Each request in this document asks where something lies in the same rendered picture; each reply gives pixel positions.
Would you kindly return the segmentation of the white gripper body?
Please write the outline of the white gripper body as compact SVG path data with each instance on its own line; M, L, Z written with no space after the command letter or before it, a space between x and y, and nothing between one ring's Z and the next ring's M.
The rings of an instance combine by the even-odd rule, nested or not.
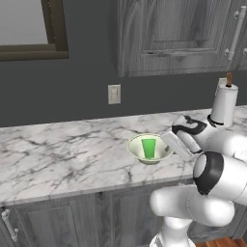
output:
M166 130L161 139L184 161L189 161L194 157L197 144L188 134L175 134L172 130Z

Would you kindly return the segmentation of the green cup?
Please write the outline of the green cup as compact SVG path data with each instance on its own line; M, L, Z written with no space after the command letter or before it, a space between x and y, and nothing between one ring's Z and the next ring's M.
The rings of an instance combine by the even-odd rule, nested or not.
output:
M154 158L156 140L155 139L142 139L141 142L142 142L145 157L147 159Z

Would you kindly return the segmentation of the white bowl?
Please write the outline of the white bowl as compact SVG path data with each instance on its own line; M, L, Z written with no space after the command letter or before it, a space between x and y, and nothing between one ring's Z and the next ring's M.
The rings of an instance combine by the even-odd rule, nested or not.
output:
M142 139L155 139L155 155L152 159L147 159L144 155ZM173 150L161 139L161 137L157 134L151 133L143 133L132 137L126 145L127 151L137 158L140 162L153 165L159 163L161 160L171 156L173 154Z

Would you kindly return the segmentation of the white paper towel roll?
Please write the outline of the white paper towel roll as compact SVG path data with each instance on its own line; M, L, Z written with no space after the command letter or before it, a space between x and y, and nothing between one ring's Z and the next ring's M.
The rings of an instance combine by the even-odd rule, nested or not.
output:
M233 113L238 95L238 87L233 84L233 74L228 72L220 78L210 113L210 119L218 125L230 127L233 124Z

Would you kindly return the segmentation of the white wall switch plate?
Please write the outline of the white wall switch plate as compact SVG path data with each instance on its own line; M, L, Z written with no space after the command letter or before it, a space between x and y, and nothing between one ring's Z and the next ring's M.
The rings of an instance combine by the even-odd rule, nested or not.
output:
M121 86L109 85L108 86L108 103L120 104L121 103Z

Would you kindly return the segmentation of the dark window frame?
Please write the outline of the dark window frame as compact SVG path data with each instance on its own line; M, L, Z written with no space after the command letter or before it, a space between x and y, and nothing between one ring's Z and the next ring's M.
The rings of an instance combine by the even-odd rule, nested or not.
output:
M63 0L0 0L0 61L68 56Z

